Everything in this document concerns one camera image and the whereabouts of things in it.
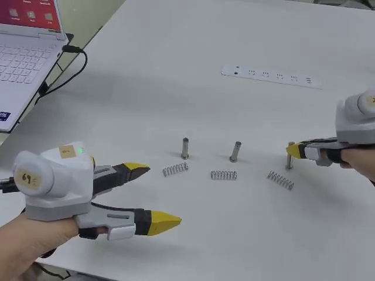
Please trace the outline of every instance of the compression spring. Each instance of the compression spring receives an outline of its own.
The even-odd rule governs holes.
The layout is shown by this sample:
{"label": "compression spring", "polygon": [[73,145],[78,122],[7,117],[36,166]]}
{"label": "compression spring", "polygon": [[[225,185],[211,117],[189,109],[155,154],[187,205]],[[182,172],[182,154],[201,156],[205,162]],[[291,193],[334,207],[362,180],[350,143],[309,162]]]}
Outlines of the compression spring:
{"label": "compression spring", "polygon": [[236,171],[211,171],[213,180],[237,180]]}
{"label": "compression spring", "polygon": [[189,166],[186,162],[183,162],[181,164],[177,164],[177,165],[173,165],[173,166],[169,166],[169,167],[166,167],[163,169],[163,174],[164,176],[170,176],[172,174],[176,174],[178,172],[182,172],[182,171],[185,171],[185,170],[189,170]]}
{"label": "compression spring", "polygon": [[282,187],[285,187],[287,190],[291,191],[294,187],[294,182],[288,180],[287,178],[283,177],[282,175],[270,171],[270,173],[267,176],[268,179],[273,180],[277,184],[279,184]]}

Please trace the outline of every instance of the power strip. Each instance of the power strip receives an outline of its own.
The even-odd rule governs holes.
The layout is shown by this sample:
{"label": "power strip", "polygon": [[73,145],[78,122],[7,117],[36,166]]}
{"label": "power strip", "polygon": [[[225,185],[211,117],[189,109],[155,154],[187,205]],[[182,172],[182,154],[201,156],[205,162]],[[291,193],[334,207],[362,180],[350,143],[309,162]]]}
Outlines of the power strip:
{"label": "power strip", "polygon": [[225,76],[322,89],[321,80],[303,74],[290,74],[275,70],[261,70],[246,66],[224,66],[221,70],[221,74]]}

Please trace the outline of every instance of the black cable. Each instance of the black cable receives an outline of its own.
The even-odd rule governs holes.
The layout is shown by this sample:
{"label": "black cable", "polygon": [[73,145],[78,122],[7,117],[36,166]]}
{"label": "black cable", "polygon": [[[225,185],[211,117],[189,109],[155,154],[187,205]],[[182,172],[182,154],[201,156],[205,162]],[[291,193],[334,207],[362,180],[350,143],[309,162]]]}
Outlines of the black cable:
{"label": "black cable", "polygon": [[62,71],[62,72],[64,72],[64,70],[62,69],[62,67],[59,65],[59,63],[56,63],[57,64],[57,66],[59,67],[59,69]]}
{"label": "black cable", "polygon": [[45,95],[41,95],[39,96],[35,103],[34,103],[34,106],[39,102],[39,100],[49,94],[51,94],[52,92],[55,92],[57,91],[58,89],[64,87],[66,84],[68,84],[69,82],[71,82],[71,80],[73,80],[74,78],[76,78],[78,75],[80,75],[82,73],[82,71],[86,68],[87,66],[87,62],[88,62],[88,57],[87,57],[87,53],[79,48],[79,47],[75,47],[75,46],[70,46],[70,45],[66,45],[63,47],[63,53],[75,53],[75,54],[84,54],[84,58],[85,58],[85,61],[84,61],[84,64],[82,66],[82,68],[73,76],[71,76],[68,80],[66,80],[64,83],[62,83],[61,85],[57,86],[56,88],[52,89],[52,90],[49,90],[48,92],[46,92]]}
{"label": "black cable", "polygon": [[61,280],[64,280],[65,278],[63,276],[61,276],[60,274],[57,274],[57,273],[53,273],[47,269],[45,269],[42,265],[38,264],[37,262],[34,262],[33,265],[35,265],[37,268],[39,268],[41,271],[43,271],[44,273],[47,273],[48,275],[50,276],[53,276],[53,277],[58,277],[59,279]]}

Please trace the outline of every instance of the metal pin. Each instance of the metal pin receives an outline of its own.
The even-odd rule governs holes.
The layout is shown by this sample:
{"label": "metal pin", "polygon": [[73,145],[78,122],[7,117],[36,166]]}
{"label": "metal pin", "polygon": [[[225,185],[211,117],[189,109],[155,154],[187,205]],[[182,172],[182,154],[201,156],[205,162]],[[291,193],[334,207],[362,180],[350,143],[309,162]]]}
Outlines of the metal pin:
{"label": "metal pin", "polygon": [[0,184],[9,183],[10,179],[0,179]]}
{"label": "metal pin", "polygon": [[[288,142],[288,146],[294,145],[294,142]],[[291,170],[293,168],[293,156],[288,154],[287,156],[287,164],[285,165],[287,170]]]}
{"label": "metal pin", "polygon": [[240,151],[241,145],[242,145],[241,142],[236,142],[236,143],[234,144],[234,148],[233,148],[232,155],[229,157],[229,160],[230,160],[232,163],[237,162],[238,152]]}
{"label": "metal pin", "polygon": [[182,140],[181,158],[183,160],[186,160],[187,158],[189,158],[189,139],[188,138],[183,138]]}

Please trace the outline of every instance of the hand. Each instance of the hand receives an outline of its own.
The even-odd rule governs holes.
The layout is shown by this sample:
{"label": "hand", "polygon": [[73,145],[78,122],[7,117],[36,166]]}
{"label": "hand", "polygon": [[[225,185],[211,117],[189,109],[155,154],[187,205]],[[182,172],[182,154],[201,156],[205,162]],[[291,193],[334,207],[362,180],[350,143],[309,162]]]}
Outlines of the hand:
{"label": "hand", "polygon": [[371,181],[375,181],[375,149],[344,149],[341,158],[347,162],[340,164],[344,169],[355,169]]}

